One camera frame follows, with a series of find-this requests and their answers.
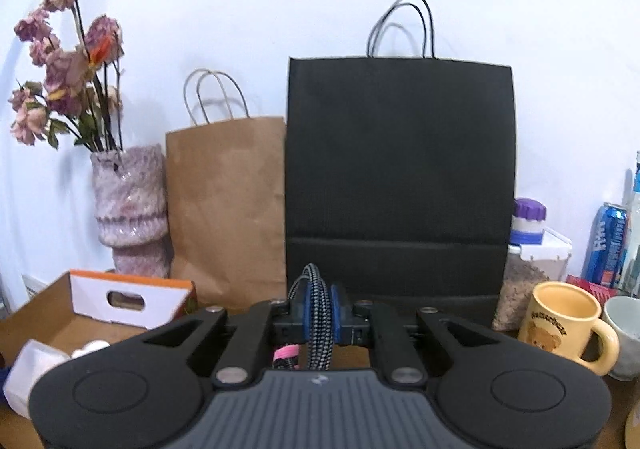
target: white mug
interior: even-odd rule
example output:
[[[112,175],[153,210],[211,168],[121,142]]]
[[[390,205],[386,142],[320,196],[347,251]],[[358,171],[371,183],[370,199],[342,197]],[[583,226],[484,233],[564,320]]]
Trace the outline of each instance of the white mug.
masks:
[[[602,318],[620,340],[620,355],[609,376],[631,381],[640,375],[640,299],[625,295],[612,297],[604,304]]]

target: red package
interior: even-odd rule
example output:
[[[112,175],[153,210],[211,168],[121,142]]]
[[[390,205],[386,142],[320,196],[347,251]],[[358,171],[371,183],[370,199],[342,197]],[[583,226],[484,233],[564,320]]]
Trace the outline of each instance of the red package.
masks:
[[[604,306],[607,300],[611,299],[614,295],[621,294],[620,290],[616,288],[607,288],[606,286],[597,285],[596,283],[590,283],[589,281],[576,277],[575,275],[568,275],[566,277],[566,281],[571,285],[585,289],[598,300],[600,306]]]

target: brown paper bag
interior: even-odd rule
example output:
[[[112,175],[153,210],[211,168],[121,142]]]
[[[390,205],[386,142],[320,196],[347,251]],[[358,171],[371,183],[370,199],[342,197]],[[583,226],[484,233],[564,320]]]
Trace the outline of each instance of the brown paper bag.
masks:
[[[186,98],[196,93],[207,121],[197,125]],[[231,120],[209,123],[200,84],[214,76]],[[233,118],[220,77],[238,89],[246,118]],[[250,117],[236,82],[222,72],[196,70],[184,86],[195,127],[166,136],[169,230],[175,257],[171,278],[196,285],[200,305],[245,309],[286,295],[284,137],[281,117]]]

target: flower stem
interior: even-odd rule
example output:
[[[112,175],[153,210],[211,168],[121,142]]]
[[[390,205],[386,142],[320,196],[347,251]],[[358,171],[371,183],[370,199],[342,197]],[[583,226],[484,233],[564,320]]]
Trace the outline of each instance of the flower stem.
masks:
[[[75,4],[75,7],[73,6],[71,7],[71,12],[74,15],[74,21],[76,22],[76,31],[78,32],[78,39],[80,39],[82,46],[84,46],[84,50],[88,54],[89,51],[86,49],[86,41],[84,40],[84,27],[82,26],[82,15],[80,13],[80,3],[78,3],[78,0],[74,0],[74,4]],[[96,93],[98,95],[98,100],[100,100],[100,93],[97,90],[96,90]],[[97,132],[96,137],[94,137],[95,145],[98,151],[104,151],[104,148],[102,147],[102,140],[100,140],[100,132],[98,132],[98,119],[95,118],[95,111],[94,111],[94,107],[91,105],[91,101],[89,101],[89,112],[91,113],[92,119],[94,119],[94,125]]]
[[[71,122],[71,124],[73,124],[73,125],[74,125],[74,127],[78,130],[78,132],[75,132],[73,129],[69,128],[69,131],[71,131],[71,132],[76,136],[76,138],[78,138],[79,140],[82,140],[82,136],[80,136],[80,135],[79,135],[79,133],[80,133],[80,127],[79,127],[79,125],[78,125],[78,124],[76,124],[76,122],[75,122],[72,118],[67,117],[66,119],[67,119],[69,122]],[[94,150],[94,149],[92,149],[92,148],[91,148],[91,146],[90,146],[89,144],[87,144],[87,143],[85,143],[85,144],[83,144],[83,145],[85,146],[85,148],[87,148],[87,149],[88,149],[89,151],[91,151],[92,153],[93,153],[93,152],[95,152],[95,151],[97,150],[97,149],[95,149],[95,150]]]
[[[98,79],[98,74],[94,74],[94,86],[95,92],[98,94],[98,100],[100,101],[100,112],[102,114],[102,121],[104,122],[104,141],[107,151],[110,149],[117,149],[113,135],[111,134],[111,115],[109,114],[109,102],[107,100],[107,86],[104,88]]]
[[[80,3],[78,3],[78,0],[74,0],[74,3],[76,4],[76,10],[74,11],[74,16],[76,16],[76,19],[78,20],[78,31],[79,31],[78,37],[82,41],[82,44],[84,45],[84,49],[86,50],[86,42],[84,41],[84,27],[82,26],[82,15],[80,13]]]
[[[116,111],[118,116],[118,141],[120,142],[120,149],[122,147],[122,119],[120,115],[120,43],[118,42],[118,36],[116,35],[116,45],[118,46],[118,55],[116,56]]]

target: teddy bear print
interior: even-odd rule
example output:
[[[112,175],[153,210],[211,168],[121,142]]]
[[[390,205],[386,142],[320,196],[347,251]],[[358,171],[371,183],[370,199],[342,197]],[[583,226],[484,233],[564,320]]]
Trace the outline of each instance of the teddy bear print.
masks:
[[[533,321],[527,326],[527,344],[537,346],[545,352],[552,352],[561,344],[560,336],[550,334],[544,328],[539,328]]]

